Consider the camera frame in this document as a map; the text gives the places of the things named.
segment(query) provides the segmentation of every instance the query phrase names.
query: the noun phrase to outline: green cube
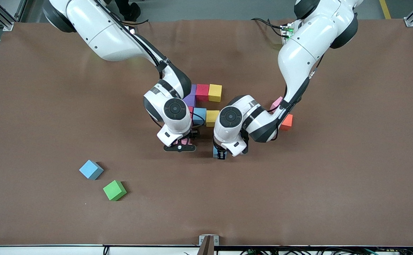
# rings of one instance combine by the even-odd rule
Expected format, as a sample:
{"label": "green cube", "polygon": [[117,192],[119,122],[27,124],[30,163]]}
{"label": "green cube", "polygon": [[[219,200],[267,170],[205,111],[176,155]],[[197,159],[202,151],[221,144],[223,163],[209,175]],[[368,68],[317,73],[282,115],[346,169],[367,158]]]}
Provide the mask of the green cube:
{"label": "green cube", "polygon": [[113,181],[109,183],[106,187],[103,188],[104,192],[107,195],[107,198],[112,201],[117,201],[124,194],[126,194],[126,190],[123,187],[123,184],[119,181]]}

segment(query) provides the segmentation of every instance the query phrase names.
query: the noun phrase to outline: yellow cube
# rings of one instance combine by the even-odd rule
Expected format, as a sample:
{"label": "yellow cube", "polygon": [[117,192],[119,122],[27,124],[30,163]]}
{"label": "yellow cube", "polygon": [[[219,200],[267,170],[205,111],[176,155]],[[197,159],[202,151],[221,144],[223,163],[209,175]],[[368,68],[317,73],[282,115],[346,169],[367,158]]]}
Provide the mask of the yellow cube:
{"label": "yellow cube", "polygon": [[222,85],[210,84],[208,90],[208,100],[211,102],[220,102],[222,94]]}
{"label": "yellow cube", "polygon": [[206,113],[206,126],[214,126],[214,123],[216,122],[216,118],[219,115],[219,111],[209,111],[207,110]]}

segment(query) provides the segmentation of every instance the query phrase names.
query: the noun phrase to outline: brown table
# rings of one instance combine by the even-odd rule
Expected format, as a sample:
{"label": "brown table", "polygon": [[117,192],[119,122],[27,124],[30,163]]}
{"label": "brown table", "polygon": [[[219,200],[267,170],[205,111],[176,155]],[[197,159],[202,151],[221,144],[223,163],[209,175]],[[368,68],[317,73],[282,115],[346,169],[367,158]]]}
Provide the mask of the brown table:
{"label": "brown table", "polygon": [[[222,84],[221,109],[284,92],[281,39],[253,21],[139,27],[194,83]],[[169,153],[142,104],[158,74],[144,59],[96,56],[77,34],[15,24],[0,42],[0,245],[413,245],[413,28],[359,21],[329,50],[294,126],[246,156]],[[97,181],[78,169],[106,171]],[[102,188],[129,191],[110,202]]]}

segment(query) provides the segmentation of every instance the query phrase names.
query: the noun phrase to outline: black pants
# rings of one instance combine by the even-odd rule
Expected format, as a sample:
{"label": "black pants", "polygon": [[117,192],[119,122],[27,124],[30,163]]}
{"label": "black pants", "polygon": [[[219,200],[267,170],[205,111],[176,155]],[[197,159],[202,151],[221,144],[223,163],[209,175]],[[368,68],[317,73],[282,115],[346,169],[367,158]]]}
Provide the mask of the black pants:
{"label": "black pants", "polygon": [[115,0],[115,2],[119,7],[121,15],[129,16],[131,14],[131,7],[129,6],[128,0]]}

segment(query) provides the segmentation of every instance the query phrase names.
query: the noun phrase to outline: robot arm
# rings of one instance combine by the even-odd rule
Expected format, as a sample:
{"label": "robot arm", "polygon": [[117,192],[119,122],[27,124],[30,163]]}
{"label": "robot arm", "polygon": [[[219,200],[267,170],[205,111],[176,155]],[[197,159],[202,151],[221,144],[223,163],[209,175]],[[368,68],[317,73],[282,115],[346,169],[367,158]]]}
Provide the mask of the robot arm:
{"label": "robot arm", "polygon": [[310,70],[328,48],[340,48],[357,32],[353,9],[362,0],[297,0],[295,13],[301,22],[279,51],[279,69],[287,92],[273,114],[250,95],[234,98],[219,113],[214,128],[218,151],[234,157],[247,148],[246,136],[256,142],[274,139],[279,126],[294,105],[301,100],[310,81]]}
{"label": "robot arm", "polygon": [[160,79],[143,97],[150,116],[164,126],[158,138],[168,147],[189,134],[189,110],[182,100],[191,92],[191,81],[150,42],[132,34],[98,0],[49,0],[43,12],[49,22],[63,32],[77,32],[101,58],[121,61],[143,57],[154,64]]}

